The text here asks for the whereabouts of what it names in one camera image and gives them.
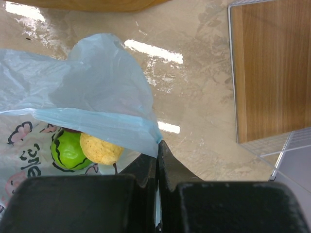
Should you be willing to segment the light blue plastic bag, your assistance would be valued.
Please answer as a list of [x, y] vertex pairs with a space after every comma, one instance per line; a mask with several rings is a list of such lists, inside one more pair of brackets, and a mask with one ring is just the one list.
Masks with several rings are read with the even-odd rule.
[[0, 51], [0, 210], [27, 178], [106, 175], [113, 167], [61, 159], [69, 130], [124, 147], [122, 171], [162, 140], [142, 69], [108, 33], [80, 40], [66, 60]]

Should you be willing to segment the brown Trader Joe's tote bag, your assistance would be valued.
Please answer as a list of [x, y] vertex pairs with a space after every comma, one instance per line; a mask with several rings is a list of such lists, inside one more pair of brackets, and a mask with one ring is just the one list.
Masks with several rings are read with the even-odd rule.
[[88, 12], [141, 11], [168, 0], [11, 0], [13, 3], [35, 7]]

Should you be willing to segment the yellow pear toy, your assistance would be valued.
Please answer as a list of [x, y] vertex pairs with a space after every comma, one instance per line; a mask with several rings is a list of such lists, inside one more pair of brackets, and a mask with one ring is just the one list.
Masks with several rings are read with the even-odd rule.
[[97, 164], [112, 166], [115, 174], [118, 174], [116, 162], [120, 159], [124, 147], [101, 140], [87, 133], [81, 133], [80, 146], [87, 159]]

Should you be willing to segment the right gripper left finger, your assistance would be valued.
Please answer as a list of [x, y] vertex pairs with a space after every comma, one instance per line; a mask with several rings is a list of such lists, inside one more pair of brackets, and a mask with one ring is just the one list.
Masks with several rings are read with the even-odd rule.
[[153, 233], [156, 159], [140, 155], [118, 174], [25, 180], [0, 222], [3, 233]]

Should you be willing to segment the green watermelon toy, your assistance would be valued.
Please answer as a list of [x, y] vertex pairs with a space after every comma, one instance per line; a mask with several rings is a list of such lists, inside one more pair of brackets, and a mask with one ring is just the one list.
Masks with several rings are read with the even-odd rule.
[[61, 130], [53, 139], [51, 154], [53, 165], [64, 172], [75, 172], [93, 164], [80, 146], [81, 133]]

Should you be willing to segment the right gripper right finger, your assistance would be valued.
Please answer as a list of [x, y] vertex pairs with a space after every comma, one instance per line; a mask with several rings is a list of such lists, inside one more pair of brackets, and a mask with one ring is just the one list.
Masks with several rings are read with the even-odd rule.
[[203, 181], [158, 146], [164, 233], [308, 233], [294, 193], [276, 182]]

